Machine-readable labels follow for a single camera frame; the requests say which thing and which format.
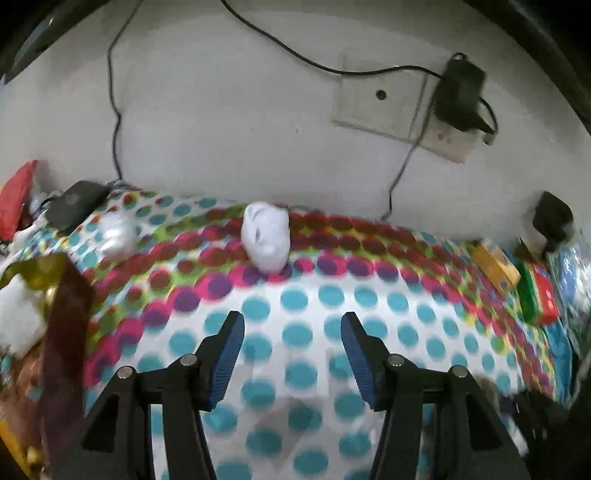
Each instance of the metal screw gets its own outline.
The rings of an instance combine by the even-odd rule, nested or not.
[[[404,365],[404,357],[394,353],[388,357],[388,365],[391,367],[401,367]]]
[[[464,378],[468,375],[468,370],[466,369],[466,367],[463,367],[461,365],[454,365],[452,367],[452,373],[458,378]]]
[[[133,373],[134,373],[134,369],[131,367],[121,367],[120,369],[117,370],[117,376],[121,380],[125,380],[126,378],[131,377],[131,375],[133,375]]]
[[[183,355],[181,357],[181,365],[184,365],[185,367],[190,367],[191,365],[194,365],[196,362],[197,357],[192,353],[188,353],[187,355]]]

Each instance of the electrical outlet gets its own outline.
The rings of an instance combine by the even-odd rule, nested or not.
[[[387,65],[360,60],[352,51],[343,55],[345,70],[363,71]],[[416,72],[391,72],[368,77],[343,76],[336,92],[333,120],[410,141],[411,127],[424,76]]]
[[[343,55],[345,70],[376,70],[386,67],[360,60],[355,52]],[[437,80],[429,77],[418,105],[425,74],[391,72],[369,77],[343,76],[335,96],[333,120],[341,125],[389,135],[413,143],[419,137]],[[433,114],[421,147],[454,163],[464,163],[482,132],[460,132]]]
[[[416,139],[421,133],[428,103],[436,86],[436,79],[428,80],[427,87],[425,88],[425,95],[423,96],[423,101],[417,115],[417,121],[414,123],[410,135],[411,138]],[[423,137],[423,141],[421,142],[421,147],[426,148],[443,158],[447,158],[454,163],[464,163],[468,158],[468,155],[470,155],[474,149],[476,141],[481,139],[482,132],[477,130],[460,132],[451,125],[442,122],[431,113],[429,125],[425,132],[425,136]]]

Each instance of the switch plate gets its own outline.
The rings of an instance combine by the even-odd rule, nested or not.
[[[354,51],[348,50],[343,55],[345,70],[377,70],[385,67],[387,65],[360,60]],[[413,143],[420,135],[429,100],[437,86],[437,79],[429,77],[417,112],[424,80],[425,74],[419,72],[391,72],[369,77],[342,76],[335,95],[333,120],[341,125]],[[386,93],[384,100],[378,99],[376,92],[379,90]],[[464,163],[482,135],[479,131],[460,132],[431,114],[421,146],[454,163]]]
[[[359,60],[354,52],[343,55],[343,69],[378,70],[387,65]],[[391,72],[369,77],[342,76],[336,92],[333,120],[341,125],[409,141],[423,76],[416,72]],[[378,99],[382,90],[386,97]]]
[[[421,108],[417,115],[417,121],[413,125],[411,138],[418,138],[423,128],[423,121],[427,113],[427,107],[431,95],[437,86],[437,79],[430,78],[425,88],[425,95]],[[460,132],[451,125],[439,120],[433,113],[429,119],[429,125],[421,146],[427,150],[447,158],[454,163],[465,163],[468,155],[474,150],[478,139],[482,139],[483,133],[479,130]]]

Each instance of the bed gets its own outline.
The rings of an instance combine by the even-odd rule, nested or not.
[[[87,339],[86,408],[123,365],[162,368],[217,333],[230,310],[245,340],[225,399],[203,415],[219,480],[367,477],[383,422],[362,401],[340,338],[359,316],[420,367],[466,366],[502,393],[556,390],[541,329],[522,321],[471,262],[469,245],[363,219],[290,211],[286,268],[261,275],[240,231],[245,205],[206,196],[113,191],[71,235],[45,229],[23,259],[66,251],[95,290]],[[124,210],[138,252],[100,258],[99,222]],[[424,407],[418,478],[430,478],[432,408]],[[503,418],[517,440],[518,430]],[[162,410],[152,410],[156,478],[168,478]]]

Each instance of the black charger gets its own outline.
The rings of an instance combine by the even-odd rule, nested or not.
[[[478,114],[486,73],[466,59],[451,59],[435,90],[435,116],[456,130],[495,131]]]

